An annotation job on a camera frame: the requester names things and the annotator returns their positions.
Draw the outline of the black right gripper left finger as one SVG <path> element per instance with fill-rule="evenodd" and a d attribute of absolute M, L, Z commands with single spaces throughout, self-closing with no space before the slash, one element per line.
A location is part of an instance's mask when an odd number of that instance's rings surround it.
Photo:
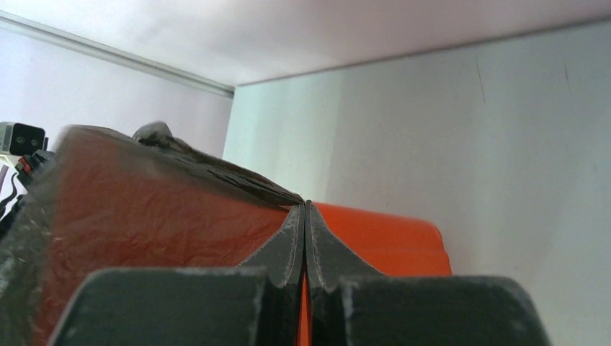
<path fill-rule="evenodd" d="M 115 267 L 86 277 L 50 345 L 296 345 L 304 205 L 235 267 Z"/>

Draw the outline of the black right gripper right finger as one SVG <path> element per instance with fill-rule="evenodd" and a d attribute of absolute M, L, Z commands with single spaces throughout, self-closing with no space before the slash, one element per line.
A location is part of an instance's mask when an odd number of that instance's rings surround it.
<path fill-rule="evenodd" d="M 528 293 L 500 276 L 344 276 L 322 345 L 549 345 Z"/>

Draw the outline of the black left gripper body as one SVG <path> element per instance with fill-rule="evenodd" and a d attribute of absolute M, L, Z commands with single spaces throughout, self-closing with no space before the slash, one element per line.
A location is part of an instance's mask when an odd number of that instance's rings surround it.
<path fill-rule="evenodd" d="M 22 199 L 24 194 L 19 194 L 15 180 L 24 187 L 28 188 L 32 183 L 35 172 L 40 171 L 47 161 L 53 159 L 55 154 L 52 151 L 37 150 L 33 154 L 24 156 L 16 155 L 1 155 L 1 160 L 4 160 L 7 165 L 1 169 L 1 186 L 4 184 L 4 177 L 8 171 L 8 167 L 15 168 L 15 173 L 10 177 L 11 193 L 1 200 L 1 229 L 10 229 L 17 217 L 18 212 L 23 206 Z"/>

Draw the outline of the orange plastic trash bin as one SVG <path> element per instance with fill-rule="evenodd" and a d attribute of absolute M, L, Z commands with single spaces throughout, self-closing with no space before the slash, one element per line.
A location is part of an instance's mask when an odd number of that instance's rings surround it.
<path fill-rule="evenodd" d="M 439 229 L 428 221 L 308 201 L 297 345 L 326 340 L 324 299 L 344 276 L 448 276 Z"/>

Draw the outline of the black plastic trash bag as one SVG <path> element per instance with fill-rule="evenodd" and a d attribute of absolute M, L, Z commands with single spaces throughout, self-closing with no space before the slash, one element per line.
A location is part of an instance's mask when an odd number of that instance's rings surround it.
<path fill-rule="evenodd" d="M 71 126 L 1 240 L 1 343 L 50 345 L 86 277 L 115 267 L 235 267 L 298 194 L 193 149 L 159 124 L 135 138 Z"/>

